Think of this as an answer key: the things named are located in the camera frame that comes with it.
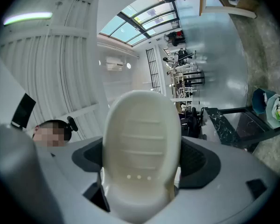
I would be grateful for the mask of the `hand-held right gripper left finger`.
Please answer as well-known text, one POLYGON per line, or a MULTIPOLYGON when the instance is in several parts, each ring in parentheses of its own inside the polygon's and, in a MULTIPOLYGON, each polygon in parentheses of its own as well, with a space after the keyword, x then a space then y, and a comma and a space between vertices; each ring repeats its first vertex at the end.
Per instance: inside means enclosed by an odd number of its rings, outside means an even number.
MULTIPOLYGON (((100 136, 87 139, 85 146, 101 140, 100 136)), ((72 156, 69 160, 65 157, 43 160, 43 175, 57 202, 63 224, 126 224, 83 196, 99 175, 82 170, 72 156)))

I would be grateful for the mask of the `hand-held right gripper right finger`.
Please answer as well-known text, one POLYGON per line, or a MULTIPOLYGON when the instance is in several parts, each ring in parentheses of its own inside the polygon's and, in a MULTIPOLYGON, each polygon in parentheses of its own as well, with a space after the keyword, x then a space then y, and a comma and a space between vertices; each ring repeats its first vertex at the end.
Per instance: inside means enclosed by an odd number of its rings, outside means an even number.
POLYGON ((247 151, 183 137, 176 198, 151 224, 244 224, 274 192, 277 175, 247 151))

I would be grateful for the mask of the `person's white shirt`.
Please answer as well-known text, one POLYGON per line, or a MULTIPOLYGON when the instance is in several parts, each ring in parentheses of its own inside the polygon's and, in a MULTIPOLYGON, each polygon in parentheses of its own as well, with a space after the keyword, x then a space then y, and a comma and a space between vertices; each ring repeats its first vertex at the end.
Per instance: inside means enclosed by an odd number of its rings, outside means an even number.
POLYGON ((39 160, 45 160, 53 157, 65 157, 69 160, 73 152, 84 147, 87 140, 67 143, 65 146, 47 146, 44 142, 36 141, 36 153, 39 160))

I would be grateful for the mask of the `black marble counter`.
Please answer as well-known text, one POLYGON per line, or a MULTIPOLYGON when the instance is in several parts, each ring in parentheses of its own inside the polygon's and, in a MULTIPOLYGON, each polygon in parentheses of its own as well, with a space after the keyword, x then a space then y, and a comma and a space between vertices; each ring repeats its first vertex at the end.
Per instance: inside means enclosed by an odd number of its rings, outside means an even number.
POLYGON ((260 142, 280 135, 280 127, 273 128, 251 106, 231 109, 205 107, 203 111, 223 145, 253 153, 260 142))

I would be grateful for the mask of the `black office chair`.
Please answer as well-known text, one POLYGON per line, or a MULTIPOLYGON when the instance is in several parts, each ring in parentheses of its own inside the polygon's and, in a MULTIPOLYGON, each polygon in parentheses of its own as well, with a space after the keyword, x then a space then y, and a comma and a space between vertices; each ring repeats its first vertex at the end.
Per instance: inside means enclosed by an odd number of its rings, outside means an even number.
POLYGON ((203 121, 204 108, 197 112, 196 108, 192 108, 191 111, 185 112, 185 118, 181 119, 182 136, 199 138, 201 134, 201 127, 203 121))

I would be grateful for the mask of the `full octagonal waste bin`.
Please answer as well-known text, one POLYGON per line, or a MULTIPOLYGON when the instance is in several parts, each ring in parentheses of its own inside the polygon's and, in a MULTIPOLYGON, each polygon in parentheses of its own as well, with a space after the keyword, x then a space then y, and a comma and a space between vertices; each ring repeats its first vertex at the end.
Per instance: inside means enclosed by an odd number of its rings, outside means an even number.
POLYGON ((280 127, 280 95, 274 94, 268 99, 266 106, 266 118, 268 124, 273 129, 280 127))

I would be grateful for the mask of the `black rectangular panel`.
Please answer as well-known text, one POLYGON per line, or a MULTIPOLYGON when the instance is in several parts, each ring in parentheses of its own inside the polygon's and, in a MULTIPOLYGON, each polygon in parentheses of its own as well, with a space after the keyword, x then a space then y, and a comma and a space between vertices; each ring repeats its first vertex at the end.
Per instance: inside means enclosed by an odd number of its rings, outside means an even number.
POLYGON ((35 104, 36 102, 25 93, 14 113, 11 125, 21 130, 26 128, 35 104))

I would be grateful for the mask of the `white work table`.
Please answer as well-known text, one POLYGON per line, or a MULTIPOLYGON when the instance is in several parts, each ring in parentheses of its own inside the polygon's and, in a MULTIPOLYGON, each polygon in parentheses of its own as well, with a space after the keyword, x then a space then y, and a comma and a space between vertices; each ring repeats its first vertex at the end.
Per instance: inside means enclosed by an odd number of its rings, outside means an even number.
POLYGON ((171 79, 171 90, 173 102, 182 102, 192 105, 194 102, 194 94, 199 91, 199 86, 205 84, 204 71, 199 69, 196 63, 187 63, 182 66, 172 68, 168 75, 171 79))

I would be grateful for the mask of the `black grid rack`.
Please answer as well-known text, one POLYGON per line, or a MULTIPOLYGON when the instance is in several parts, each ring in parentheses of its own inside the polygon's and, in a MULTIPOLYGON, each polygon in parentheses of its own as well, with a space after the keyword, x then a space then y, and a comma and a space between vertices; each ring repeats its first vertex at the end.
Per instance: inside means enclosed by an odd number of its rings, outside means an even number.
POLYGON ((162 93, 161 81, 158 71, 157 60, 154 52, 154 48, 146 50, 147 61, 149 66, 149 72, 152 83, 152 90, 158 93, 162 93))

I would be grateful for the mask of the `black framed window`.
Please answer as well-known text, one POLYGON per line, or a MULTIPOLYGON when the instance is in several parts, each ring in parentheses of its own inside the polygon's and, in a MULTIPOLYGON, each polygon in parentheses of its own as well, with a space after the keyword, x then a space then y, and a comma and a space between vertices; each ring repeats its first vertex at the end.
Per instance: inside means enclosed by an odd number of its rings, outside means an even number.
POLYGON ((114 16, 99 32, 131 47, 180 28, 175 2, 137 0, 114 16))

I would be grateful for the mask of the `long ceiling light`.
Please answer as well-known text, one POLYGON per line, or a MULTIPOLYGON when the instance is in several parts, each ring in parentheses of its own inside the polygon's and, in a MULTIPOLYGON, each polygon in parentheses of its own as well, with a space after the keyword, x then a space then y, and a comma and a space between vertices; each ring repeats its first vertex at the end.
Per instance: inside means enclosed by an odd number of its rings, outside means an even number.
POLYGON ((33 13, 14 15, 6 18, 3 22, 3 25, 7 26, 22 21, 43 20, 43 19, 47 20, 50 19, 52 15, 53 15, 52 12, 33 12, 33 13))

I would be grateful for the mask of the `curved wooden desk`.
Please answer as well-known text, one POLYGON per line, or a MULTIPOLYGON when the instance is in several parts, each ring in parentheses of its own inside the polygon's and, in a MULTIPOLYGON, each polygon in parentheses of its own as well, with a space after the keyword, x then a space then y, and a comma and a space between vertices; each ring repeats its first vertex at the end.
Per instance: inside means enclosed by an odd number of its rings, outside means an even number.
POLYGON ((258 0, 219 0, 220 6, 209 6, 207 0, 200 0, 199 15, 206 13, 224 13, 240 15, 255 19, 255 11, 259 6, 258 0))

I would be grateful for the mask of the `white wall air conditioner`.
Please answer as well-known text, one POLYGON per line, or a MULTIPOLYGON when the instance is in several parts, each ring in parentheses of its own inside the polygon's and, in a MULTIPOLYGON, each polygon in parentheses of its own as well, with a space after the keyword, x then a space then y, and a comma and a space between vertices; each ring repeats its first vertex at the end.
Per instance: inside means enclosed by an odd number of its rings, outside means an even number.
POLYGON ((106 68, 108 71, 122 71, 124 63, 116 57, 106 57, 106 68))

